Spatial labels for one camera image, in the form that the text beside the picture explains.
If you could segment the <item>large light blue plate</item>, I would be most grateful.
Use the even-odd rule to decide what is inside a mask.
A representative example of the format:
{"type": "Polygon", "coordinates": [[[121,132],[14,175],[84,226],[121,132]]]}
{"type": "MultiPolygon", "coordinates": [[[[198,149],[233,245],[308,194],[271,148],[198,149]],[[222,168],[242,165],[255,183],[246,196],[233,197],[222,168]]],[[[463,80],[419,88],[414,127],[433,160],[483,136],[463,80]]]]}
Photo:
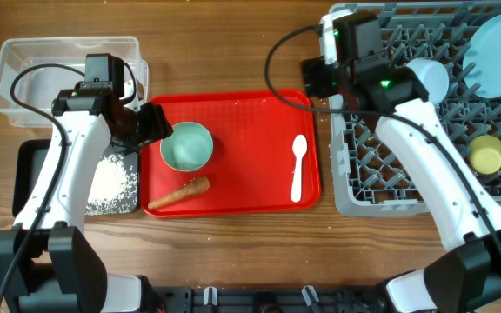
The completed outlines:
{"type": "Polygon", "coordinates": [[[471,67],[464,82],[469,88],[478,87],[476,96],[501,97],[501,15],[483,23],[472,36],[463,66],[471,67]]]}

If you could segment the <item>light blue bowl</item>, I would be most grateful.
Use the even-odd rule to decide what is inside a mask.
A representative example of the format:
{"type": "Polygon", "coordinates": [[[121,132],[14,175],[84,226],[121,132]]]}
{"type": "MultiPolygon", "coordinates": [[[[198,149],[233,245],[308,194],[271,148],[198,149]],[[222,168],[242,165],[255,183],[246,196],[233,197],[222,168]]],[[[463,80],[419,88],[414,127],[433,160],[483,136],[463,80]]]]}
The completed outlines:
{"type": "Polygon", "coordinates": [[[450,83],[443,64],[427,58],[415,58],[408,62],[406,67],[416,74],[434,105],[439,105],[445,99],[450,83]]]}

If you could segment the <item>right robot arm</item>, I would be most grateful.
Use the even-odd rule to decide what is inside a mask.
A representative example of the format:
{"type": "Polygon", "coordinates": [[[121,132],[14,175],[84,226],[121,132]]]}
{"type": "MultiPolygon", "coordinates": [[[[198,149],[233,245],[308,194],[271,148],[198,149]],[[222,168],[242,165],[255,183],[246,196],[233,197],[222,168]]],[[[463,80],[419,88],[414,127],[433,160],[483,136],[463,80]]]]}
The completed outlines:
{"type": "Polygon", "coordinates": [[[384,284],[398,312],[469,312],[501,298],[501,205],[477,180],[440,123],[432,98],[444,78],[393,67],[377,17],[340,10],[315,26],[320,54],[302,64],[312,97],[340,95],[337,115],[371,124],[397,157],[437,225],[445,253],[384,284]]]}

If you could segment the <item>yellow plastic cup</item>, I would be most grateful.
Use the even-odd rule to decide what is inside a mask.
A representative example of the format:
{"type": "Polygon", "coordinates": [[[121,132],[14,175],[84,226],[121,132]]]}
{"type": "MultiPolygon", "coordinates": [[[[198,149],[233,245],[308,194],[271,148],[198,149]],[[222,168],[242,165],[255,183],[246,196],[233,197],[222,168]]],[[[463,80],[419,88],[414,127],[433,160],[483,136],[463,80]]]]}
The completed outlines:
{"type": "Polygon", "coordinates": [[[479,174],[490,175],[501,168],[501,140],[491,135],[474,138],[468,145],[471,167],[479,174]]]}

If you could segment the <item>white plastic spoon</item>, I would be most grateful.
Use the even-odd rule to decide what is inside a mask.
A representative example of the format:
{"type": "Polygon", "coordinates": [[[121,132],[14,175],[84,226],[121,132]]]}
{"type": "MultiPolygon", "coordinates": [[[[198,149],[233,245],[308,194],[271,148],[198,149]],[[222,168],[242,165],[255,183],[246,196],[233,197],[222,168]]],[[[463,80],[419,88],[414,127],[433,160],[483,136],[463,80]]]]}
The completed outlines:
{"type": "Polygon", "coordinates": [[[295,157],[295,168],[291,184],[291,201],[293,203],[298,203],[302,198],[303,158],[307,149],[308,145],[306,137],[303,134],[297,135],[292,144],[292,152],[295,157]]]}

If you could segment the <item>pale green bowl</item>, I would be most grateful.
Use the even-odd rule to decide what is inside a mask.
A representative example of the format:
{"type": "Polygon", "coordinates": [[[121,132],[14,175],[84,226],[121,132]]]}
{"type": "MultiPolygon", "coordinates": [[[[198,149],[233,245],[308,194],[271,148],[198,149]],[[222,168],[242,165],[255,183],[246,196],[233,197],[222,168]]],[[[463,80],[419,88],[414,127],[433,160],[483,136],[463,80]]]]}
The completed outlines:
{"type": "Polygon", "coordinates": [[[173,133],[160,143],[160,155],[164,162],[180,172],[200,170],[210,161],[213,150],[211,133],[195,122],[175,124],[173,133]]]}

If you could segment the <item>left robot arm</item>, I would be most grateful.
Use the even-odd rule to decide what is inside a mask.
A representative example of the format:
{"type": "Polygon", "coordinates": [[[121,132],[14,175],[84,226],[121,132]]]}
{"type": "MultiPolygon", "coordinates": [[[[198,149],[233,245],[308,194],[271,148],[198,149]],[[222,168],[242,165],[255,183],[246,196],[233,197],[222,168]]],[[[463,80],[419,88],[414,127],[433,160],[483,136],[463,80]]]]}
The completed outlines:
{"type": "Polygon", "coordinates": [[[11,312],[161,312],[145,276],[109,273],[84,234],[97,165],[118,143],[127,151],[169,137],[163,108],[130,107],[130,66],[89,54],[81,80],[62,90],[47,114],[53,131],[34,189],[11,228],[0,230],[0,310],[11,312]]]}

